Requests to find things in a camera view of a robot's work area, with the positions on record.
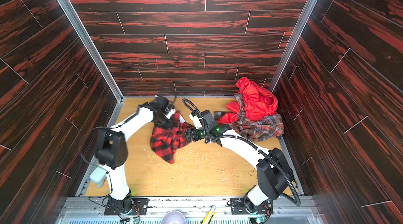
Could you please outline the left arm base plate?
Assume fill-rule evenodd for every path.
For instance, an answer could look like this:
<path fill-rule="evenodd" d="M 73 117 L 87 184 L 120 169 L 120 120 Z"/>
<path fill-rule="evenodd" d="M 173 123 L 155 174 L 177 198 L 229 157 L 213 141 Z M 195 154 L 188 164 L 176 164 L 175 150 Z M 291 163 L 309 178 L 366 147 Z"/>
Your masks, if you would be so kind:
<path fill-rule="evenodd" d="M 146 215 L 149 205 L 148 198 L 131 198 L 116 200 L 108 197 L 107 208 L 104 211 L 106 216 L 117 215 Z"/>

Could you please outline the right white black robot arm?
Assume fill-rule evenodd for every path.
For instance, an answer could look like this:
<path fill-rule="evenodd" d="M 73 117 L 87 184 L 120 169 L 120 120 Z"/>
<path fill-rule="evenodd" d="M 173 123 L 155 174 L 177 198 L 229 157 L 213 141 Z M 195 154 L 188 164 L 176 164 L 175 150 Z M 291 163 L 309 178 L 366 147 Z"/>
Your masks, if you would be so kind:
<path fill-rule="evenodd" d="M 283 152 L 278 148 L 267 149 L 242 137 L 227 124 L 219 124 L 208 111 L 190 113 L 195 124 L 185 131 L 187 142 L 203 140 L 229 149 L 251 164 L 257 172 L 257 185 L 243 197 L 243 207 L 251 214 L 259 211 L 264 202 L 272 203 L 284 196 L 296 206 L 301 199 L 293 185 L 294 174 Z"/>

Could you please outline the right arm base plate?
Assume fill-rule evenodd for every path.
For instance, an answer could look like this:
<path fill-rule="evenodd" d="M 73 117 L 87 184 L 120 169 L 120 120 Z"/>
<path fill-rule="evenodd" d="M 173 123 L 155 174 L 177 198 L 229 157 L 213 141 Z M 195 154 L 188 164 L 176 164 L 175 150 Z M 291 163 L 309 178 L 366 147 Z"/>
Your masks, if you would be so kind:
<path fill-rule="evenodd" d="M 233 215 L 271 215 L 273 210 L 271 203 L 264 201 L 260 205 L 254 205 L 250 200 L 245 200 L 242 197 L 233 197 L 227 202 Z"/>

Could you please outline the yellow handled tool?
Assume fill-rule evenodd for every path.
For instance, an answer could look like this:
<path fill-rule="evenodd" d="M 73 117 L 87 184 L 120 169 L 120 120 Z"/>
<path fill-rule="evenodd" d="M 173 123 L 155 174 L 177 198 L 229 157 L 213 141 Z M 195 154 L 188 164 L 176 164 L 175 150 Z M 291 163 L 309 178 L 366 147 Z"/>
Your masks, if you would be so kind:
<path fill-rule="evenodd" d="M 214 214 L 215 214 L 215 210 L 216 210 L 216 206 L 212 205 L 210 210 L 208 211 L 206 217 L 203 219 L 203 221 L 201 222 L 201 224 L 209 224 L 211 219 L 213 218 Z"/>

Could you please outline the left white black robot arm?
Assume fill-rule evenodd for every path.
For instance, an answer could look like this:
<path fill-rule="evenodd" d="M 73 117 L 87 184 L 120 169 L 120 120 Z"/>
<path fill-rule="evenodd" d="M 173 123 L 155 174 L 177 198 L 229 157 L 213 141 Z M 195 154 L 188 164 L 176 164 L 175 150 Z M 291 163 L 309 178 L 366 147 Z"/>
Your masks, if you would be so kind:
<path fill-rule="evenodd" d="M 99 185 L 108 182 L 107 209 L 120 215 L 127 215 L 133 210 L 132 193 L 125 172 L 129 138 L 150 122 L 161 128 L 172 128 L 175 112 L 173 101 L 155 96 L 152 102 L 138 105 L 137 111 L 120 123 L 98 128 L 94 156 L 99 164 L 91 173 L 90 180 Z"/>

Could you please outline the grey round bowl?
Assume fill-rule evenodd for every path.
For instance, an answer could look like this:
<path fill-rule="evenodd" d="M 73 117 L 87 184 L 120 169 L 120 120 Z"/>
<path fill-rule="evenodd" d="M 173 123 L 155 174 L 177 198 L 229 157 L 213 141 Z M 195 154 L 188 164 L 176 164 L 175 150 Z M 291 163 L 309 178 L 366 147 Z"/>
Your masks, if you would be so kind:
<path fill-rule="evenodd" d="M 181 212 L 172 210 L 164 215 L 161 224 L 187 224 L 187 221 Z"/>

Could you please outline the red black checkered cloth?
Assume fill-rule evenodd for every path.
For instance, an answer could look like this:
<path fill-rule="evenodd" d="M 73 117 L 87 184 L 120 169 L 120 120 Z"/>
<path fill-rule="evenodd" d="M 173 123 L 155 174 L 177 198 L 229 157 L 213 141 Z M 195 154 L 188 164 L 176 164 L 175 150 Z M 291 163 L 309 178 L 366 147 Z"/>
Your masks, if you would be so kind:
<path fill-rule="evenodd" d="M 175 113 L 173 120 L 171 129 L 155 126 L 150 139 L 151 150 L 169 164 L 174 163 L 174 154 L 178 149 L 189 145 L 183 135 L 186 130 L 194 127 L 184 120 L 179 111 Z"/>

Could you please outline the mint green case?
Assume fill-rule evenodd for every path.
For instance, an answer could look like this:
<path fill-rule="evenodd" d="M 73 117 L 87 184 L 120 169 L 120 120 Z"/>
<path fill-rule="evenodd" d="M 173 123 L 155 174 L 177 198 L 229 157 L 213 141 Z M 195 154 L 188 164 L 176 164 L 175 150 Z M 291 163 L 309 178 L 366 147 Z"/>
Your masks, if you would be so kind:
<path fill-rule="evenodd" d="M 90 181 L 96 185 L 96 188 L 102 187 L 107 181 L 109 170 L 104 165 L 98 165 L 90 174 Z"/>

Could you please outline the grey red plaid shirt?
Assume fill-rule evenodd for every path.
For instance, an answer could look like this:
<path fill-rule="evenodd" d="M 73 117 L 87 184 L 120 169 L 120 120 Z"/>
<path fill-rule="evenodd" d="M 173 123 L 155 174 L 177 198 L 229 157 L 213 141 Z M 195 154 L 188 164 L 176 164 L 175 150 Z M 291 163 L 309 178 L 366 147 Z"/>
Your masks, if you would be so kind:
<path fill-rule="evenodd" d="M 249 119 L 247 113 L 254 111 L 254 108 L 247 109 L 241 94 L 236 94 L 235 101 L 227 104 L 227 111 L 214 112 L 214 119 L 219 124 L 227 124 L 242 137 L 252 142 L 278 138 L 284 134 L 284 123 L 279 113 L 266 115 L 259 120 Z"/>

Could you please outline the red jacket cloth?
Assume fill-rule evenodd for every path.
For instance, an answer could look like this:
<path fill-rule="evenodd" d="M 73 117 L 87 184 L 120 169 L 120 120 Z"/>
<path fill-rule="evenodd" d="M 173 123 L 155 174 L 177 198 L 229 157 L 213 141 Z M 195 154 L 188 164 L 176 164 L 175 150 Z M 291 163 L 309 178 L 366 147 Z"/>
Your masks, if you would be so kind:
<path fill-rule="evenodd" d="M 235 83 L 239 89 L 234 95 L 235 101 L 227 104 L 228 113 L 224 114 L 218 123 L 231 124 L 236 122 L 240 111 L 246 112 L 246 117 L 258 121 L 265 116 L 274 115 L 278 108 L 278 99 L 267 89 L 259 86 L 246 77 Z"/>

